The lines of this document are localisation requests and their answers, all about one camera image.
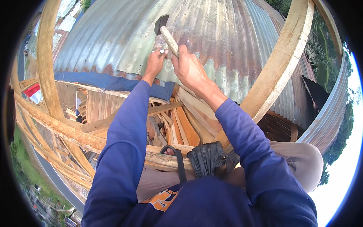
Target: asphalt road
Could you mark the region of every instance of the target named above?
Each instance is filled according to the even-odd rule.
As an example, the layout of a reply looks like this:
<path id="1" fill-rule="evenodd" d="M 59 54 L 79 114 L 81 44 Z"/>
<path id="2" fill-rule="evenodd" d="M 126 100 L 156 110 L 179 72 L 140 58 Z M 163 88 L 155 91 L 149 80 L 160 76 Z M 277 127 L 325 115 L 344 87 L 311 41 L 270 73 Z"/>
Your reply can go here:
<path id="1" fill-rule="evenodd" d="M 18 78 L 19 81 L 24 80 L 24 50 L 25 43 L 24 41 L 21 42 L 20 50 L 19 50 L 19 58 L 18 58 Z M 85 209 L 85 205 L 73 194 L 71 190 L 64 184 L 62 179 L 58 176 L 56 171 L 53 167 L 47 162 L 42 156 L 40 156 L 34 149 L 36 157 L 38 158 L 40 164 L 42 165 L 43 169 L 55 184 L 55 186 L 61 191 L 63 196 L 68 199 L 68 201 L 79 211 L 83 214 L 83 210 Z"/>

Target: hammer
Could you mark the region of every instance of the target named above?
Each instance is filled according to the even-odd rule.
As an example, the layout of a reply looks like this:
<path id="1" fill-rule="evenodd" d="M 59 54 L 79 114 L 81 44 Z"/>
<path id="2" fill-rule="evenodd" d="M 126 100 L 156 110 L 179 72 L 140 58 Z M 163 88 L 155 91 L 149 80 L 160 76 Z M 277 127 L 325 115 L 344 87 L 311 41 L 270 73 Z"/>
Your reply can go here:
<path id="1" fill-rule="evenodd" d="M 172 35 L 166 29 L 165 25 L 169 19 L 169 14 L 162 15 L 155 23 L 155 34 L 158 36 L 160 34 L 163 35 L 165 42 L 168 44 L 169 48 L 173 52 L 175 56 L 179 58 L 178 44 L 173 39 Z"/>

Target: khaki pants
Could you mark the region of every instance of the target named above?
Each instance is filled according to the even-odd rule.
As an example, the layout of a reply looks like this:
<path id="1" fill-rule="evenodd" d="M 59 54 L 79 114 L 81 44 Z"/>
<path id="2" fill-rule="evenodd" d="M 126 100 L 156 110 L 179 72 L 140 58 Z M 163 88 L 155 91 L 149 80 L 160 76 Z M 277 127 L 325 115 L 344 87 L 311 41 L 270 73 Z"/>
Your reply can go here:
<path id="1" fill-rule="evenodd" d="M 306 192 L 311 192 L 316 188 L 323 172 L 323 158 L 314 145 L 275 141 L 270 141 L 270 145 L 276 155 L 286 159 L 290 171 Z M 196 179 L 193 174 L 187 173 L 186 175 L 189 181 Z M 228 173 L 225 181 L 234 186 L 246 188 L 244 169 L 242 167 L 235 168 Z M 136 190 L 138 201 L 148 199 L 179 183 L 177 172 L 161 172 L 144 166 Z"/>

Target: sleeve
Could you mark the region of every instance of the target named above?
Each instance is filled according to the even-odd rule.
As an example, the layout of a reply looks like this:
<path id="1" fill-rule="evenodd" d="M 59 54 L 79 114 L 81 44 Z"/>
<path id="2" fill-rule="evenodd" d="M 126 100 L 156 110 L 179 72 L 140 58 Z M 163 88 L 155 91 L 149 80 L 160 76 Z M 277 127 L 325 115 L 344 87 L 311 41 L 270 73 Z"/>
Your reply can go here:
<path id="1" fill-rule="evenodd" d="M 217 109 L 216 117 L 240 156 L 247 195 L 264 220 L 280 226 L 317 226 L 314 202 L 251 117 L 231 99 Z"/>
<path id="2" fill-rule="evenodd" d="M 150 85 L 140 81 L 118 110 L 85 203 L 82 226 L 115 226 L 137 204 L 146 155 Z"/>

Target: knee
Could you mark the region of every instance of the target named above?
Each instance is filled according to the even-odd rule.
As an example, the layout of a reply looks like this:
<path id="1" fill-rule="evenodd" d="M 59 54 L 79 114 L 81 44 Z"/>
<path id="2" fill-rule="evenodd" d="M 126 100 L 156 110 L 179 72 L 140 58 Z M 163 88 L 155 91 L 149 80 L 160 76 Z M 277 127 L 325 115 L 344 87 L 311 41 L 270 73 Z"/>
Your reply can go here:
<path id="1" fill-rule="evenodd" d="M 301 185 L 306 192 L 311 192 L 319 184 L 323 172 L 324 161 L 320 151 L 309 143 L 297 143 L 301 151 L 300 167 L 301 171 L 296 173 L 297 179 L 301 180 Z"/>

